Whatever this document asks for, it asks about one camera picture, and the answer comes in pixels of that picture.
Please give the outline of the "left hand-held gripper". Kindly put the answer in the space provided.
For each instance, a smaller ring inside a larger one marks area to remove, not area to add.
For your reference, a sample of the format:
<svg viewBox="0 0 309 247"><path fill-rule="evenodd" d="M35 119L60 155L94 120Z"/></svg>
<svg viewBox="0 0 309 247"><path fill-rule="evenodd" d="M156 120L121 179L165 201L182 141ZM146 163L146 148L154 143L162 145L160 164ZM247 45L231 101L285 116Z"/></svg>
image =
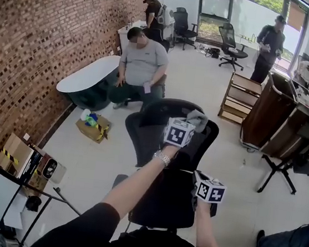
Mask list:
<svg viewBox="0 0 309 247"><path fill-rule="evenodd" d="M183 148L191 141L195 126L178 118L170 117L164 129L163 142Z"/></svg>

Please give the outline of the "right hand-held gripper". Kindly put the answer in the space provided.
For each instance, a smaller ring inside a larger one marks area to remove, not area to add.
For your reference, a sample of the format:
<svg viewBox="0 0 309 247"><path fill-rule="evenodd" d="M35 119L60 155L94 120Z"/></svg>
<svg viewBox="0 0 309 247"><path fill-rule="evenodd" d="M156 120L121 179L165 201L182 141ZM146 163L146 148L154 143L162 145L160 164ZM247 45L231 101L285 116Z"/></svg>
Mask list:
<svg viewBox="0 0 309 247"><path fill-rule="evenodd" d="M193 196L197 200L210 204L210 214L217 213L217 205L223 202L227 187L202 171L194 171L193 176L194 190Z"/></svg>

